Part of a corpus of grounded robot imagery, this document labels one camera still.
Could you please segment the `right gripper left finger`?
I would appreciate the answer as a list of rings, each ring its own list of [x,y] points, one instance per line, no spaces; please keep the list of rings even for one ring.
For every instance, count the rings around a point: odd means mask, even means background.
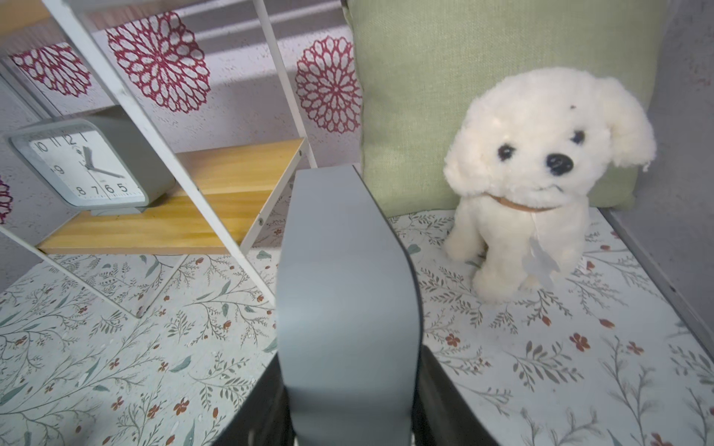
[[[278,355],[274,355],[214,446],[293,446],[296,433],[289,412]]]

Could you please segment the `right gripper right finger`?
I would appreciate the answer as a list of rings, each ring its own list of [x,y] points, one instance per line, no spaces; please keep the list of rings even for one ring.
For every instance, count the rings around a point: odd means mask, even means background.
[[[426,345],[419,354],[412,432],[418,446],[499,445]]]

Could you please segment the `grey square alarm clock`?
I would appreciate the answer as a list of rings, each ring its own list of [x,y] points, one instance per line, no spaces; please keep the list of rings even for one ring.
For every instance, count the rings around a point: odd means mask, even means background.
[[[119,106],[26,126],[5,140],[66,204],[95,217],[141,214],[176,183]]]
[[[418,286],[354,167],[297,173],[275,296],[278,359],[299,443],[409,444]]]

